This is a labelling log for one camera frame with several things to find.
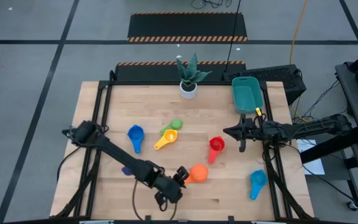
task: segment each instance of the blue measuring cup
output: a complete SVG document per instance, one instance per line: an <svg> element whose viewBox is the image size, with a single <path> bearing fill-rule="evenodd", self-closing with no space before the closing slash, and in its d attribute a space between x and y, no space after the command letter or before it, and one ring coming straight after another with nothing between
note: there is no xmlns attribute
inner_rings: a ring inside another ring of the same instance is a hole
<svg viewBox="0 0 358 224"><path fill-rule="evenodd" d="M142 140L144 138L143 129L135 124L129 129L127 135L134 145L135 153L140 154L140 145L142 144Z"/></svg>
<svg viewBox="0 0 358 224"><path fill-rule="evenodd" d="M251 174L252 189L249 198L256 200L260 190L266 185L267 176L264 170L257 170Z"/></svg>

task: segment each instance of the wooden tabletop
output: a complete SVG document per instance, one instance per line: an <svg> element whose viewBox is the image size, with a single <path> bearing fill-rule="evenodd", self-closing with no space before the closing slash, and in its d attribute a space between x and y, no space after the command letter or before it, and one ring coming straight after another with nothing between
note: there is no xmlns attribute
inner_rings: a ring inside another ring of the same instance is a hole
<svg viewBox="0 0 358 224"><path fill-rule="evenodd" d="M73 125L92 117L98 82L83 82L73 119ZM268 82L268 93L273 118L281 123L291 123L282 83ZM103 103L99 112L100 122ZM158 151L154 144L160 139L159 131L172 119L183 120L178 139ZM197 96L184 100L178 86L113 86L107 125L108 138L130 155L147 159L162 166L172 176L180 166L188 170L195 164L209 168L208 178L202 184L187 184L183 198L178 203L174 219L179 220L227 220L234 215L236 220L273 220L269 185L259 193L257 200L249 198L250 174L265 170L262 160L262 143L247 141L245 152L239 152L239 142L222 132L223 128L236 125L239 114L234 112L231 86L199 86ZM137 124L145 131L140 155L134 153L127 132ZM226 148L213 165L207 163L209 139L222 136ZM75 146L67 144L65 154ZM313 216L310 196L299 153L290 147L281 148L283 169L287 187L296 201ZM51 215L57 214L71 199L78 188L85 150L70 157L63 165L58 181ZM132 209L133 176L125 176L122 164L102 153L98 184L93 205L93 219L136 220ZM168 205L161 212L155 202L155 189L138 184L135 204L141 217L151 215L153 220L168 220L174 206ZM277 188L281 216L285 216L282 194ZM88 193L85 193L82 213Z"/></svg>

